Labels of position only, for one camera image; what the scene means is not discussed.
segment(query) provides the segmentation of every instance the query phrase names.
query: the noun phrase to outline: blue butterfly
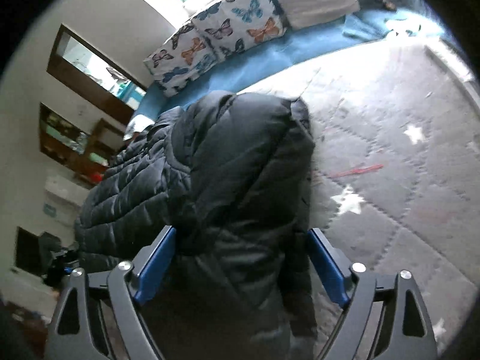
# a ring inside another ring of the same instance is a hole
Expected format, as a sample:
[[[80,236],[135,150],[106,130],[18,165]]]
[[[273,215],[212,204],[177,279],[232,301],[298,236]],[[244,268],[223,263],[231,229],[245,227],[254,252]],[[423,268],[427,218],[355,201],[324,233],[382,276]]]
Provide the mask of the blue butterfly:
[[[163,83],[168,83],[172,78],[175,76],[179,76],[181,74],[188,73],[188,69],[186,67],[175,67],[172,71],[163,74]]]
[[[188,83],[191,83],[190,77],[185,79],[185,83],[182,86],[174,86],[173,88],[177,91],[180,92],[183,88],[187,86]]]
[[[215,13],[218,12],[218,9],[220,8],[221,3],[222,2],[219,1],[218,3],[213,4],[211,7],[208,7],[207,9],[203,10],[198,15],[196,15],[195,18],[198,20],[205,20],[210,15],[214,15]]]
[[[167,90],[166,86],[161,84],[161,81],[155,81],[155,83],[157,84],[157,86],[158,86],[161,90],[163,90],[163,91],[166,91],[166,90]]]
[[[231,56],[233,54],[243,53],[245,51],[245,43],[243,42],[243,39],[240,38],[235,43],[235,51],[231,51],[230,49],[228,49],[226,47],[223,47],[223,46],[220,46],[220,50],[222,51],[225,58],[228,58],[229,56]]]
[[[195,69],[198,70],[198,74],[205,73],[217,62],[217,58],[213,54],[205,55],[202,60],[195,65]]]
[[[234,8],[232,12],[241,17],[242,21],[245,23],[251,23],[251,17],[255,14],[256,17],[262,17],[263,10],[260,9],[260,3],[258,0],[251,0],[250,1],[250,8],[248,9],[241,9],[241,8]]]
[[[272,3],[272,5],[274,6],[274,10],[273,10],[273,14],[275,16],[282,16],[285,12],[283,11],[282,7],[280,6],[280,3],[278,2],[278,0],[268,0]]]

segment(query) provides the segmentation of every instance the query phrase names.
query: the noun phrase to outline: jacket sleeve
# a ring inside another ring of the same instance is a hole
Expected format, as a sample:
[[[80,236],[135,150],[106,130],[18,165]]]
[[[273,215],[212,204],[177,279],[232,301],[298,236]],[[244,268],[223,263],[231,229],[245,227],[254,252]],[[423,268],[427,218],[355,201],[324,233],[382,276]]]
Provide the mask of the jacket sleeve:
[[[305,249],[306,230],[294,231],[285,261],[280,271],[278,285],[284,307],[290,316],[294,337],[316,337],[314,303],[311,296],[310,262]]]

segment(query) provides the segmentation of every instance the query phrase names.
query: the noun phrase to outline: floor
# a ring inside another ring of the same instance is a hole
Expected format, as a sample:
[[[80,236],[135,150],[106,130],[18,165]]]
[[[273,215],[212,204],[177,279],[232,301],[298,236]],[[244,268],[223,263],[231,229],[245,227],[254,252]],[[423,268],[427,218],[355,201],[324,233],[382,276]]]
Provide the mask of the floor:
[[[316,141],[310,226],[376,272],[412,271],[442,351],[480,284],[480,119],[422,42],[351,47],[243,92],[308,104]],[[345,195],[351,204],[336,203]],[[340,310],[312,278],[319,353]],[[359,359],[373,333],[369,325]]]

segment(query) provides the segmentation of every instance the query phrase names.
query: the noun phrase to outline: orange butterfly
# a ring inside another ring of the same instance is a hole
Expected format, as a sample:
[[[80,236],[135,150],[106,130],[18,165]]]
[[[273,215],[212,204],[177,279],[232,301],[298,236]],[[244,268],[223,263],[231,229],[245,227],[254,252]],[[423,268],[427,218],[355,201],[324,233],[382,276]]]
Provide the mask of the orange butterfly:
[[[194,53],[195,51],[200,51],[205,48],[205,44],[200,41],[200,38],[193,38],[193,46],[186,51],[182,51],[182,58],[185,59],[185,62],[189,65],[194,61]]]
[[[269,40],[275,35],[278,35],[280,30],[275,26],[275,20],[272,17],[269,17],[265,28],[260,30],[247,30],[248,35],[253,36],[255,43],[262,43],[264,40]]]

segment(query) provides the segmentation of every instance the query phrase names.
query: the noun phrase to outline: wooden frame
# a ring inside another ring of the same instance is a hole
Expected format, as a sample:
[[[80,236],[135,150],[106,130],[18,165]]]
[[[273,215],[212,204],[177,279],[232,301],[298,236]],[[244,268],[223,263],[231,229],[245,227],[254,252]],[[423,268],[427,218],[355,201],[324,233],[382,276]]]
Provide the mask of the wooden frame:
[[[52,126],[48,124],[47,117],[50,113],[56,114],[60,119],[62,119],[66,123],[69,123],[71,125],[71,131],[65,131],[62,130],[59,126]],[[68,120],[58,115],[55,111],[52,111],[46,105],[40,103],[38,126],[40,151],[50,157],[52,160],[57,161],[64,167],[73,170],[77,178],[86,181],[92,186],[96,183],[92,182],[89,176],[97,173],[103,174],[107,170],[107,167],[90,160],[90,153],[98,153],[99,155],[103,156],[107,161],[112,155],[115,154],[115,150],[113,148],[107,146],[99,140],[102,132],[105,130],[109,130],[119,135],[120,137],[123,137],[122,131],[112,126],[104,119],[100,119],[95,125],[92,134],[87,135],[88,138],[85,146],[85,151],[83,152],[83,154],[79,154],[66,144],[62,143],[57,138],[49,135],[45,130],[42,129],[42,124],[55,128],[59,133],[72,140],[76,140],[80,133],[86,133],[84,131],[81,131],[78,127],[70,123]]]
[[[107,115],[112,116],[120,123],[127,125],[134,110],[62,57],[70,38],[74,38],[78,43],[108,63],[112,68],[123,74],[136,86],[146,91],[145,86],[141,85],[134,77],[125,72],[125,70],[120,68],[64,24],[60,26],[55,42],[53,43],[46,71],[72,91],[92,103],[95,107],[101,109]]]

